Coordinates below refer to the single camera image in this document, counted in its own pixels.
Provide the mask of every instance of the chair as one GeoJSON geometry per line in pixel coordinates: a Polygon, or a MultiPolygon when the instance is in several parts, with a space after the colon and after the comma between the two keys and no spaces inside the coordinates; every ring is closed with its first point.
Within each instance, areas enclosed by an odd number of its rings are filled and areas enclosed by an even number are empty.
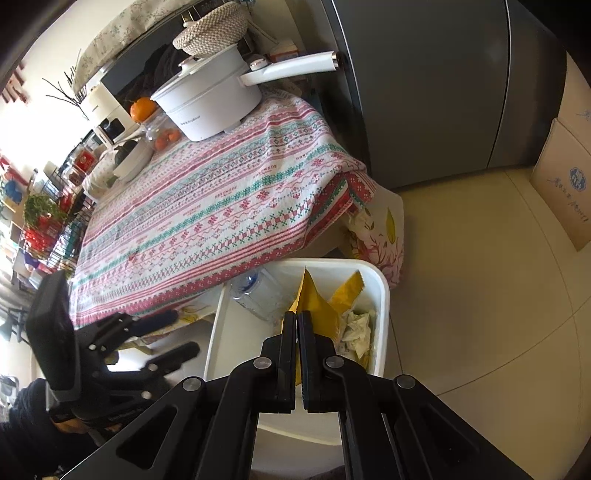
{"type": "Polygon", "coordinates": [[[13,309],[11,307],[8,308],[7,312],[7,319],[2,326],[0,326],[0,337],[6,340],[7,342],[10,341],[12,334],[14,333],[17,336],[17,342],[25,342],[29,345],[22,337],[22,331],[25,328],[25,319],[27,317],[27,311],[24,309],[13,309]]]}

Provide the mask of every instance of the plastic water bottle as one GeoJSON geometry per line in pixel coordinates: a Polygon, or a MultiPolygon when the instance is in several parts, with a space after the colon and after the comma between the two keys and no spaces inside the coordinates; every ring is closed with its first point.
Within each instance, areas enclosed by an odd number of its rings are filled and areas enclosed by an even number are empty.
{"type": "Polygon", "coordinates": [[[269,323],[277,323],[291,306],[281,285],[264,268],[249,270],[234,278],[230,294],[249,312],[269,323]]]}

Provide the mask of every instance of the pot knob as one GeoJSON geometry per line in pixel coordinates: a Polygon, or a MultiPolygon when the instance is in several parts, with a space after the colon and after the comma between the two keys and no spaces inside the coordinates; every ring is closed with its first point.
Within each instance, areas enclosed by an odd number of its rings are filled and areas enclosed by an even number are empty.
{"type": "Polygon", "coordinates": [[[267,65],[269,65],[267,59],[256,59],[255,61],[251,62],[251,71],[255,72],[261,68],[266,67],[267,65]]]}
{"type": "Polygon", "coordinates": [[[198,63],[193,57],[189,57],[184,59],[181,63],[178,64],[181,67],[181,72],[186,72],[187,70],[192,69],[198,63]]]}

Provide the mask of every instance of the black metal bracket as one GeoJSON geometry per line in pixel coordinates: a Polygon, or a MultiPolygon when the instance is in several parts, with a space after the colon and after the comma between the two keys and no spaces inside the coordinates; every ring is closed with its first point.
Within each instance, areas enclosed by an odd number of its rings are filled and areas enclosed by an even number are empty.
{"type": "Polygon", "coordinates": [[[347,479],[531,479],[415,378],[335,355],[309,312],[228,377],[185,379],[64,478],[248,479],[259,413],[295,407],[297,348],[305,408],[339,413],[347,479]]]}

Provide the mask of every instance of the white appliance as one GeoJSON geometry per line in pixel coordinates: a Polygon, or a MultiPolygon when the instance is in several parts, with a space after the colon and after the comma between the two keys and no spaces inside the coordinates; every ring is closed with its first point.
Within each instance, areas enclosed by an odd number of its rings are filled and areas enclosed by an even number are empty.
{"type": "Polygon", "coordinates": [[[98,83],[80,104],[92,129],[106,145],[113,146],[139,128],[105,85],[98,83]]]}
{"type": "Polygon", "coordinates": [[[234,44],[207,59],[190,57],[181,68],[152,95],[152,100],[190,140],[199,141],[236,128],[261,101],[257,84],[335,71],[338,62],[336,53],[329,51],[274,64],[259,59],[249,67],[234,44]]]}

